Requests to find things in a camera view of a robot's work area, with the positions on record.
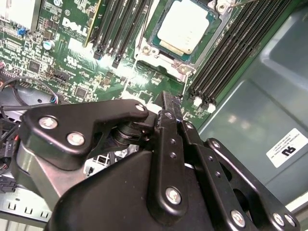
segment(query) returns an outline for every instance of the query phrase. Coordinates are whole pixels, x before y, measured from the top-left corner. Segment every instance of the white label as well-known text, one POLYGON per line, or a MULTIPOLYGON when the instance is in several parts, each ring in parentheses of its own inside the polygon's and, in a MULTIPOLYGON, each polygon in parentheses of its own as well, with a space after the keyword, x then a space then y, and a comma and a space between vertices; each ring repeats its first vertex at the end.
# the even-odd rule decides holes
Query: white label
POLYGON ((275 165, 279 167, 308 143, 307 137, 296 128, 292 129, 283 137, 266 155, 275 165))

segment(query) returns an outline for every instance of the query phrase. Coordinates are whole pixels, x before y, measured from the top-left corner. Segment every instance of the black ram slot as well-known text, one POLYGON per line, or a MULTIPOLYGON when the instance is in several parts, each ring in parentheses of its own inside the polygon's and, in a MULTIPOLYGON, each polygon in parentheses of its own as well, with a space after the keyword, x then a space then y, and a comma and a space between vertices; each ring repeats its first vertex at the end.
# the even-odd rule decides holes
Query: black ram slot
MULTIPOLYGON (((291 3, 292 0, 288 0, 287 2, 283 2, 281 1, 281 4, 283 4, 283 9, 280 10, 280 13, 275 14, 274 17, 272 17, 268 23, 266 24, 265 27, 261 27, 259 28, 259 30, 262 29, 262 33, 267 33, 270 28, 274 25, 274 23, 276 22, 276 20, 281 16, 281 14, 283 13, 283 11, 285 10, 285 8, 288 6, 289 3, 291 3)), ((212 97, 216 98, 224 89, 224 87, 229 83, 229 81, 232 79, 232 77, 236 74, 236 72, 238 71, 238 69, 242 66, 242 64, 245 62, 245 60, 254 52, 254 49, 258 46, 258 44, 261 42, 261 40, 263 39, 262 36, 258 36, 258 38, 256 38, 253 42, 253 44, 250 46, 250 49, 246 51, 246 54, 243 55, 243 57, 241 58, 241 60, 238 62, 238 64, 236 65, 236 67, 234 67, 232 69, 232 71, 228 74, 227 79, 224 80, 224 82, 221 83, 221 85, 219 86, 218 89, 215 90, 215 92, 212 93, 212 97)))
POLYGON ((104 39, 101 40, 98 50, 105 54, 106 49, 110 47, 110 42, 113 40, 114 32, 117 33, 120 25, 122 24, 124 15, 128 9, 128 5, 130 0, 118 0, 118 5, 115 14, 113 15, 113 19, 109 28, 105 34, 104 39))
POLYGON ((291 1, 257 1, 244 6, 191 85, 191 95, 215 99, 291 1))
POLYGON ((210 56, 210 58, 196 77, 195 81, 191 85, 191 90, 195 91, 194 93, 197 93, 196 90, 199 88, 199 86, 207 80, 206 78, 204 78, 204 76, 207 74, 208 71, 210 71, 210 67, 213 68, 215 61, 219 59, 221 53, 224 51, 224 49, 227 48, 228 42, 230 42, 230 38, 232 37, 232 33, 234 33, 234 30, 238 29, 238 24, 240 24, 246 18, 247 13, 252 10, 253 5, 254 3, 251 3, 242 9, 242 11, 237 16, 236 22, 231 25, 231 28, 229 29, 227 34, 222 38, 222 41, 220 42, 214 53, 210 56))
POLYGON ((110 48, 112 49, 112 54, 114 54, 116 52, 117 47, 119 46, 119 43, 121 42, 122 39, 126 38, 127 36, 127 31, 125 31, 125 29, 128 26, 131 25, 127 25, 128 21, 130 18, 133 18, 136 14, 136 11, 138 9, 138 7, 140 6, 140 1, 139 0, 129 0, 129 6, 128 6, 128 10, 125 12, 124 18, 123 18, 123 23, 121 23, 120 28, 118 29, 115 39, 112 41, 110 48))
POLYGON ((116 7, 118 4, 118 0, 109 0, 107 3, 107 9, 104 13, 104 16, 102 18, 102 22, 98 28, 97 31, 93 31, 91 35, 90 41, 94 44, 94 46, 97 46, 99 42, 103 39, 105 33, 105 28, 109 28, 110 23, 113 19, 113 15, 115 14, 116 7))
POLYGON ((130 28, 128 30, 128 33, 127 33, 127 36, 126 38, 124 39, 122 45, 120 45, 120 48, 119 48, 119 51, 118 53, 116 54, 116 57, 115 57, 115 60, 112 64, 113 67, 117 68, 117 66, 119 65, 124 53, 125 53, 125 50, 128 46, 128 43, 130 41, 130 38, 131 38, 131 35, 134 33, 136 27, 137 27, 137 24, 138 22, 141 20, 142 18, 142 12, 143 10, 146 8, 146 6, 148 6, 148 10, 150 10, 150 4, 147 5, 147 3, 150 3, 150 1, 146 1, 146 0, 143 0, 142 1, 142 4, 140 5, 140 7, 138 8, 137 10, 137 13, 135 14, 135 18, 133 20, 133 23, 130 25, 130 28))
POLYGON ((262 4, 259 2, 252 4, 252 9, 247 12, 247 15, 243 21, 241 21, 242 26, 239 26, 231 36, 229 37, 228 45, 224 47, 224 50, 221 54, 219 54, 219 58, 216 59, 216 63, 208 69, 207 74, 204 75, 206 78, 207 76, 211 77, 208 78, 208 81, 202 83, 198 86, 200 94, 205 94, 208 87, 210 87, 215 80, 217 80, 217 76, 220 76, 219 72, 223 68, 223 65, 226 63, 228 57, 231 56, 232 52, 234 52, 234 47, 239 46, 240 41, 243 39, 244 35, 246 34, 246 30, 250 26, 249 18, 257 16, 258 10, 261 9, 262 4))
POLYGON ((235 65, 235 63, 246 49, 246 44, 251 41, 251 36, 256 35, 255 28, 259 24, 263 25, 264 22, 260 19, 260 17, 263 17, 262 12, 272 10, 272 7, 268 7, 269 3, 270 2, 268 1, 266 5, 259 4, 259 6, 254 9, 254 12, 250 14, 252 20, 247 21, 245 28, 241 30, 240 35, 238 35, 236 39, 233 40, 231 49, 227 54, 224 55, 224 58, 221 59, 221 62, 218 66, 220 69, 217 70, 216 68, 216 70, 213 72, 214 76, 219 76, 219 78, 216 78, 215 80, 213 79, 212 82, 202 90, 202 94, 211 97, 210 92, 212 92, 214 88, 218 87, 219 83, 224 80, 226 72, 231 71, 232 66, 235 65))
POLYGON ((250 28, 253 27, 254 31, 253 33, 248 33, 247 36, 243 39, 243 41, 240 42, 241 47, 235 50, 235 54, 233 54, 232 57, 236 57, 236 59, 233 60, 227 60, 227 65, 224 67, 223 72, 220 72, 219 75, 221 76, 219 81, 215 81, 207 91, 204 91, 204 94, 208 95, 209 97, 212 97, 213 93, 215 93, 216 89, 221 85, 222 82, 224 84, 227 84, 225 80, 228 79, 228 73, 234 68, 234 66, 241 60, 241 57, 243 54, 246 53, 247 50, 249 50, 249 47, 252 47, 251 43, 260 36, 260 28, 263 28, 266 21, 270 19, 270 16, 274 12, 274 10, 279 6, 281 0, 276 1, 275 4, 271 4, 266 8, 263 8, 263 13, 260 13, 260 17, 257 18, 256 21, 251 23, 250 28))

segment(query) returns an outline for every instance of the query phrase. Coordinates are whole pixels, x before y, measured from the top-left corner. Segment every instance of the screw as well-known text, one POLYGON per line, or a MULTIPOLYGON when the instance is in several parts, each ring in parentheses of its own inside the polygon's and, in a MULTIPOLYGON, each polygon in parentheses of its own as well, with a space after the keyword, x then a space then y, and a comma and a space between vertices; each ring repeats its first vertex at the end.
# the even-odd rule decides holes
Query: screw
POLYGON ((284 226, 284 221, 283 221, 282 217, 278 213, 274 213, 273 216, 274 216, 275 221, 279 225, 284 226))
POLYGON ((44 129, 54 129, 58 126, 58 122, 51 117, 43 117, 38 121, 38 123, 44 129))
POLYGON ((166 189, 166 197, 174 205, 178 205, 182 200, 179 191, 171 187, 166 189))
POLYGON ((217 141, 213 141, 213 145, 214 145, 216 148, 220 148, 220 145, 219 145, 219 143, 217 143, 217 141))
POLYGON ((143 47, 143 49, 142 49, 142 52, 145 53, 145 54, 150 53, 150 51, 151 51, 151 48, 148 47, 148 46, 145 46, 145 47, 143 47))
POLYGON ((292 217, 291 217, 290 215, 285 214, 284 217, 287 219, 287 221, 288 221, 293 227, 296 226, 294 220, 292 219, 292 217))
POLYGON ((190 129, 193 129, 193 126, 190 123, 186 123, 186 126, 190 129))
POLYGON ((137 108, 139 111, 142 111, 142 112, 145 111, 144 107, 143 107, 141 104, 137 104, 137 105, 136 105, 136 108, 137 108))
POLYGON ((77 133, 77 132, 72 132, 67 136, 67 141, 74 146, 81 146, 85 142, 85 138, 83 135, 77 133))
POLYGON ((165 113, 165 116, 167 116, 169 119, 172 119, 172 118, 173 118, 173 117, 172 117, 172 114, 169 113, 169 112, 166 112, 166 113, 165 113))
POLYGON ((238 226, 244 228, 245 227, 245 220, 244 217, 241 215, 241 213, 237 210, 231 211, 232 219, 234 220, 235 224, 238 226))

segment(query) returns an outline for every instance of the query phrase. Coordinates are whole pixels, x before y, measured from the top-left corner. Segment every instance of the motherboard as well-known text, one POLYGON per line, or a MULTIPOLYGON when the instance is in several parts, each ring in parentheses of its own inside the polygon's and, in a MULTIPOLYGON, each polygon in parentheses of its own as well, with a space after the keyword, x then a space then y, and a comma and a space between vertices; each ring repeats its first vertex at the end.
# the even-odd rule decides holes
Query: motherboard
POLYGON ((0 81, 39 79, 66 103, 165 90, 199 128, 300 2, 2 0, 0 81))

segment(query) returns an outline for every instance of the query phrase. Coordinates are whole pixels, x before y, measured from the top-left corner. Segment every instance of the black cable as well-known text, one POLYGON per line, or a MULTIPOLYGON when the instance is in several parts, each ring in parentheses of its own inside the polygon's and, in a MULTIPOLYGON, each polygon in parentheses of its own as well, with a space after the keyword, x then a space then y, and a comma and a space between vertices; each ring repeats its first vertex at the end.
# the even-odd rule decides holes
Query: black cable
POLYGON ((37 107, 48 107, 48 106, 55 106, 56 104, 54 103, 42 103, 42 104, 35 104, 35 105, 29 105, 29 106, 0 106, 0 111, 3 110, 3 112, 8 112, 8 111, 24 111, 24 110, 29 110, 32 108, 37 108, 37 107))
POLYGON ((18 89, 16 88, 16 86, 12 87, 12 91, 13 91, 13 96, 15 97, 15 99, 17 100, 17 102, 21 105, 21 106, 29 106, 19 95, 18 93, 18 89))
POLYGON ((25 80, 25 79, 30 79, 30 80, 32 80, 32 81, 35 81, 35 82, 37 82, 37 83, 43 85, 44 87, 46 87, 46 88, 54 95, 54 97, 55 97, 56 99, 58 99, 57 94, 56 94, 46 83, 42 82, 42 81, 39 80, 39 79, 32 78, 32 77, 27 77, 27 76, 16 77, 16 78, 12 78, 12 79, 9 79, 9 80, 5 81, 5 82, 2 84, 2 86, 0 87, 0 91, 3 91, 3 89, 4 89, 7 85, 9 85, 10 83, 13 83, 13 82, 18 81, 18 80, 23 80, 23 79, 24 79, 24 80, 25 80))

